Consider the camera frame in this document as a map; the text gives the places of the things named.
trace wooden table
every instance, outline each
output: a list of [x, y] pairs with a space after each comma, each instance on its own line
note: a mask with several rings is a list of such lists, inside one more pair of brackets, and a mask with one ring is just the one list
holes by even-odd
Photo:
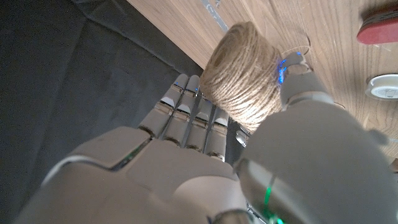
[[[224, 36], [205, 0], [128, 1], [202, 68]], [[282, 55], [309, 49], [306, 58], [335, 101], [366, 129], [388, 135], [383, 151], [398, 157], [398, 101], [364, 94], [370, 78], [398, 73], [398, 44], [356, 40], [363, 18], [395, 0], [221, 0], [219, 7], [209, 1], [228, 27], [253, 21]]]

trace red eraser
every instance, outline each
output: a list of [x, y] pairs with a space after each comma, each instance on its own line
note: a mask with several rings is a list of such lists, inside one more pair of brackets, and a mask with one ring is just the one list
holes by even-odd
[[356, 39], [363, 44], [398, 42], [398, 8], [367, 18]]

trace jute twine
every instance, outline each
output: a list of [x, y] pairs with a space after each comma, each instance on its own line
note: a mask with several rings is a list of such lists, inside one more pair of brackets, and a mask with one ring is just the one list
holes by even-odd
[[252, 22], [235, 24], [202, 73], [201, 91], [253, 133], [268, 115], [281, 110], [278, 59], [278, 51]]

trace robotic hand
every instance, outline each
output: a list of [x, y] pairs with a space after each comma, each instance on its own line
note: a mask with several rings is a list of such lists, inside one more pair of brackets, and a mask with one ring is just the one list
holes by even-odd
[[223, 162], [228, 114], [216, 108], [211, 119], [204, 97], [195, 108], [198, 91], [199, 77], [182, 74], [137, 129], [78, 146], [16, 223], [219, 223], [225, 211], [252, 218], [238, 176]]
[[199, 78], [180, 75], [137, 129], [60, 161], [15, 223], [397, 223], [382, 135], [335, 106], [299, 53], [279, 81], [283, 111], [238, 131], [246, 148], [233, 168], [228, 115], [211, 119], [204, 97], [196, 109]]

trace black fabric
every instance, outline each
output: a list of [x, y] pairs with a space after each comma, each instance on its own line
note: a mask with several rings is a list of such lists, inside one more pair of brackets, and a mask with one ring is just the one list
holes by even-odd
[[[0, 223], [79, 144], [136, 127], [202, 70], [126, 1], [10, 1], [0, 20]], [[229, 126], [227, 162], [240, 154]]]

